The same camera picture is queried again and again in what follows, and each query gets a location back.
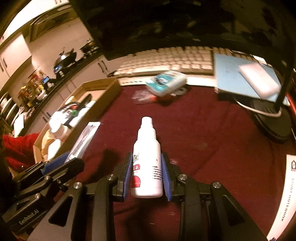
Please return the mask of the white spray bottle red label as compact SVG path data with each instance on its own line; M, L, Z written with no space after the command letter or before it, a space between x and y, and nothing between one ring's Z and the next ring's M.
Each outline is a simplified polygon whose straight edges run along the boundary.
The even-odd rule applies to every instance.
M152 118L144 116L133 146L131 195L135 198L159 198L163 195L161 146Z

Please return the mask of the clear plastic blister pack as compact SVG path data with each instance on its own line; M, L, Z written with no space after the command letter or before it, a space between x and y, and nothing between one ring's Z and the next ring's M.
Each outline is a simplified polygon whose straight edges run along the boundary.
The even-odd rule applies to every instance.
M98 128L100 127L101 122L89 122L80 136L78 137L76 143L74 144L73 148L70 150L65 163L71 161L74 158L81 159L88 148L91 140L93 139L95 133L97 132Z

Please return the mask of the white pill bottle smooth cap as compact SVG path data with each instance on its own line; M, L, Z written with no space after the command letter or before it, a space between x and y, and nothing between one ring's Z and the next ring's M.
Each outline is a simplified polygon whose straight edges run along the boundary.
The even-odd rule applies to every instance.
M65 125L67 119L64 113L56 111L49 120L49 130L55 139L63 140L69 133L69 127Z

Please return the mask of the black snack packet red crab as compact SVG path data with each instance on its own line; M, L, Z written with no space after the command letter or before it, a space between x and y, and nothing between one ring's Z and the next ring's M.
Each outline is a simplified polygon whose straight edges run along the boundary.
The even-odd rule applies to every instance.
M78 106L79 102L73 101L58 109L58 117L63 125L67 126L68 128L71 128L70 121L72 121L76 116L78 116Z

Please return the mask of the black marker green cap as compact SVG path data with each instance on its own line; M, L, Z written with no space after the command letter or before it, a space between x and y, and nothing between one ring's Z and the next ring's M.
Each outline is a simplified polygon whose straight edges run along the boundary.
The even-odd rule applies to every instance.
M78 116L79 111L85 108L86 105L92 100L92 94L88 94L79 104L70 108L70 114L72 116Z

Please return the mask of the teal white tissue pack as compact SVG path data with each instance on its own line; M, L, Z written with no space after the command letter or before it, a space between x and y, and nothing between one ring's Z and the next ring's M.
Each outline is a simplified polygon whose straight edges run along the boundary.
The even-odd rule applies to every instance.
M175 93L187 84L187 75L169 70L146 81L146 88L152 94L163 97Z

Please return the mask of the cardboard tray box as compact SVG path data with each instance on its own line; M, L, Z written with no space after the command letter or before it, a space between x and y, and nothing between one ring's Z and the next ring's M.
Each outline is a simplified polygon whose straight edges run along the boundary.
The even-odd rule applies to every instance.
M39 133L33 145L35 162L51 161L71 150L86 125L99 120L120 91L115 77L81 84Z

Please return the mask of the black wok with lid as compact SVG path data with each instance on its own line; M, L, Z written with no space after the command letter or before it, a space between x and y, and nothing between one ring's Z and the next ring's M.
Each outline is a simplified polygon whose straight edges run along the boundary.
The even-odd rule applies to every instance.
M77 53L74 51L74 48L72 48L69 52L65 52L65 50L63 50L63 52L59 54L59 57L54 62L53 70L58 71L72 63L75 63L76 56Z

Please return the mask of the blue notebook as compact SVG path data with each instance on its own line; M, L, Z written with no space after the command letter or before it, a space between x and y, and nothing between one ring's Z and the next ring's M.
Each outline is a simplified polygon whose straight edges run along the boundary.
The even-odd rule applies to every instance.
M218 94L230 93L276 102L281 85L273 68L243 58L214 54Z

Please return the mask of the white booklet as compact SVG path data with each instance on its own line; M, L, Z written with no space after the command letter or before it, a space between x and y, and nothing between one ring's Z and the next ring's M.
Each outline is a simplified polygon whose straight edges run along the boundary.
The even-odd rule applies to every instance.
M295 155L287 154L281 202L267 240L278 240L295 214Z

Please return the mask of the white keyboard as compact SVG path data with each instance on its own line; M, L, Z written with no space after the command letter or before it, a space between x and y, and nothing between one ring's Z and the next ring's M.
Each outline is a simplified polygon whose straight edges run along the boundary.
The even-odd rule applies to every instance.
M209 47L186 46L152 49L130 54L114 72L115 77L152 76L169 70L193 75L214 75Z

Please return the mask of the black TCL monitor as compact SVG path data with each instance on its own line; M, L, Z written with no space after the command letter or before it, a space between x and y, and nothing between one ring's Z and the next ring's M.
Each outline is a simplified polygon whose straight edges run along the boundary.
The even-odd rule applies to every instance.
M165 47L295 54L295 1L71 1L108 59Z

